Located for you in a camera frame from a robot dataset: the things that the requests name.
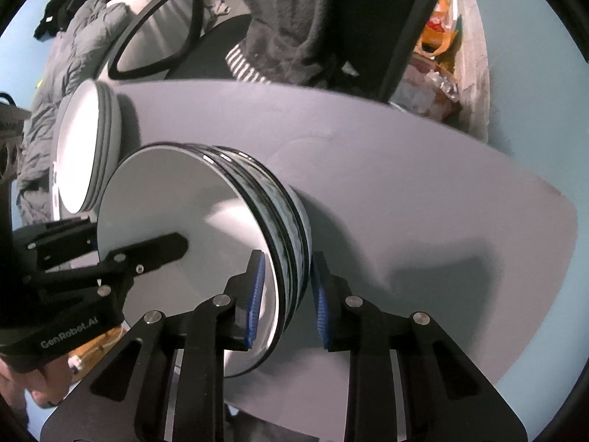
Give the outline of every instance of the person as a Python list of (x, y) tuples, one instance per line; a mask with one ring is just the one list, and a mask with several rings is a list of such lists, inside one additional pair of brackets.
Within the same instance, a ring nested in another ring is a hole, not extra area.
[(18, 373), (0, 359), (0, 395), (25, 427), (28, 425), (25, 391), (30, 392), (38, 406), (55, 407), (68, 394), (71, 380), (67, 354), (28, 373)]

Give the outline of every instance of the chair armrest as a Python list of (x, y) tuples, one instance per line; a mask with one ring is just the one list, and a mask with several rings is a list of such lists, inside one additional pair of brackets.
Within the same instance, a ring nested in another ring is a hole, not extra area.
[(139, 68), (130, 69), (127, 71), (119, 71), (119, 61), (122, 57), (127, 45), (135, 34), (141, 29), (141, 26), (151, 17), (158, 9), (170, 0), (151, 0), (145, 8), (133, 19), (131, 24), (123, 31), (117, 42), (113, 47), (114, 55), (108, 61), (108, 77), (113, 80), (129, 80), (144, 78), (146, 76), (154, 75), (161, 71), (170, 69), (177, 61), (184, 58), (193, 44), (200, 38), (202, 30), (202, 18), (204, 12), (204, 5), (202, 0), (193, 0), (192, 15), (190, 20), (190, 27), (188, 28), (188, 37), (182, 48), (174, 55), (167, 56), (164, 59), (151, 63)]

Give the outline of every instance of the gray blanket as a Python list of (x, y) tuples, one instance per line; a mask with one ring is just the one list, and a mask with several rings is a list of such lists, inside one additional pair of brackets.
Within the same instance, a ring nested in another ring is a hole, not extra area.
[(58, 34), (33, 99), (24, 137), (17, 197), (23, 225), (51, 219), (48, 175), (61, 101), (84, 80), (95, 78), (108, 49), (132, 17), (124, 3), (107, 7), (105, 0), (88, 0), (76, 12), (68, 30)]

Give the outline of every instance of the blue wall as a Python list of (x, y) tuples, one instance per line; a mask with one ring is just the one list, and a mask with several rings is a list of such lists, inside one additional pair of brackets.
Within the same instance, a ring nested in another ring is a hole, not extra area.
[(549, 314), (498, 389), (532, 440), (589, 357), (589, 65), (545, 0), (477, 0), (491, 70), (490, 144), (561, 190), (578, 241)]
[(0, 36), (0, 91), (10, 93), (23, 108), (31, 106), (53, 42), (33, 38), (48, 2), (27, 0)]

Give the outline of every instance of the black chair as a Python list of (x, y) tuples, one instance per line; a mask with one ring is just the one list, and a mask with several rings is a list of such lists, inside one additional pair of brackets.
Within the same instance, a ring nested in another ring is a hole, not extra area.
[[(144, 20), (167, 0), (154, 0), (127, 30), (133, 35)], [(329, 40), (338, 62), (350, 62), (359, 74), (355, 85), (368, 98), (386, 102), (408, 63), (413, 47), (438, 0), (335, 0)], [(233, 79), (225, 56), (245, 38), (250, 15), (224, 21), (174, 57), (166, 58), (166, 79)], [(116, 61), (109, 76), (120, 79)], [(134, 78), (153, 74), (147, 68)]]

